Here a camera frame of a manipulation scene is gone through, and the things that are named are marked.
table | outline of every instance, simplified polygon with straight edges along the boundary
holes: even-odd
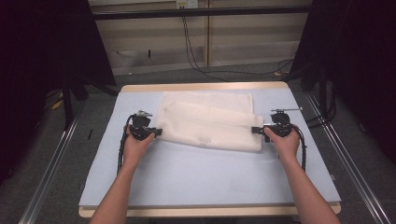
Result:
[[[292,94],[284,82],[235,82],[235,83],[189,83],[189,84],[156,84],[156,85],[131,85],[125,86],[122,88],[121,93],[129,93],[129,92],[162,92],[162,91],[270,91],[274,92],[285,92],[288,95],[288,99],[290,102],[294,102],[295,100],[292,97]],[[281,103],[277,100],[270,100],[272,104]],[[116,107],[113,112],[114,114],[118,114],[120,112],[120,108],[117,108],[118,104],[116,103]],[[324,193],[325,198],[330,198],[328,200],[330,206],[332,207],[335,213],[339,213],[341,211],[340,199],[336,189],[330,179],[330,175],[327,175],[327,169],[324,166],[324,162],[318,153],[318,149],[316,148],[315,143],[313,142],[312,136],[310,135],[309,130],[307,130],[306,124],[304,124],[304,119],[302,118],[301,112],[296,111],[293,114],[290,114],[290,118],[292,121],[296,122],[299,127],[302,129],[305,135],[305,142],[309,146],[309,150],[307,152],[307,174],[310,176],[313,183],[317,186],[319,192],[322,194]],[[109,122],[109,126],[111,126],[114,121],[112,119]],[[154,150],[153,153],[158,153],[160,150]],[[246,157],[259,157],[252,154],[244,154]],[[282,179],[279,181],[283,181],[282,184],[284,185],[285,177],[282,177],[281,174],[281,166],[278,165],[275,161],[267,162],[267,166],[271,166],[271,169],[276,170],[278,173],[276,179]],[[92,187],[89,187],[89,181],[87,180],[87,186],[84,189],[83,196],[85,191],[87,190],[87,194],[90,193]],[[131,206],[127,212],[128,217],[243,217],[243,216],[292,216],[297,215],[297,210],[293,203],[290,201],[290,193],[285,192],[287,196],[286,199],[276,200],[275,203],[211,203],[211,204],[188,204],[187,206],[183,205],[175,205],[172,204],[171,206],[168,205],[156,205],[156,206]],[[79,208],[79,214],[82,217],[91,217],[94,213],[95,206],[94,205],[81,205]]]

white cloth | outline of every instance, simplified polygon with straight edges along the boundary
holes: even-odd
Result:
[[[261,150],[262,137],[251,133],[251,127],[262,126],[263,118],[252,113],[251,95],[193,95],[194,103],[180,94],[164,95],[156,124],[163,129],[159,139],[196,147]]]

gray floor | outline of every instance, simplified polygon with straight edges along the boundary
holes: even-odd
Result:
[[[245,72],[272,71],[277,63],[247,64],[212,68],[221,70],[238,70]],[[117,76],[119,90],[126,84],[182,83],[182,82],[217,82],[217,81],[268,81],[279,80],[271,75],[243,75],[216,73],[203,75],[192,69],[145,73],[140,75]],[[305,92],[300,88],[300,80],[289,83],[297,103],[304,108],[306,119],[315,116]],[[108,96],[95,88],[87,87],[90,98],[82,103],[74,101],[73,107],[81,109],[81,117],[65,153],[61,159],[55,177],[51,180],[49,191],[36,223],[86,223],[78,215],[78,201],[84,188],[84,182],[95,156],[96,149],[111,116],[116,97]],[[378,148],[375,140],[360,129],[359,121],[354,117],[341,98],[337,98],[337,114],[332,121],[353,161],[361,171],[364,179],[372,189],[380,205],[389,217],[396,222],[396,166],[386,158]],[[40,125],[34,132],[35,141],[30,145],[29,153],[22,159],[14,175],[0,186],[0,223],[17,223],[63,134],[64,112],[47,110]],[[342,211],[338,215],[343,223],[375,223],[371,212],[362,199],[359,189],[347,173],[345,165],[334,150],[332,143],[322,128],[311,129],[320,153],[330,173],[335,176],[334,184],[342,198]],[[238,218],[178,218],[145,219],[129,218],[129,223],[292,223],[291,217],[238,217]]]

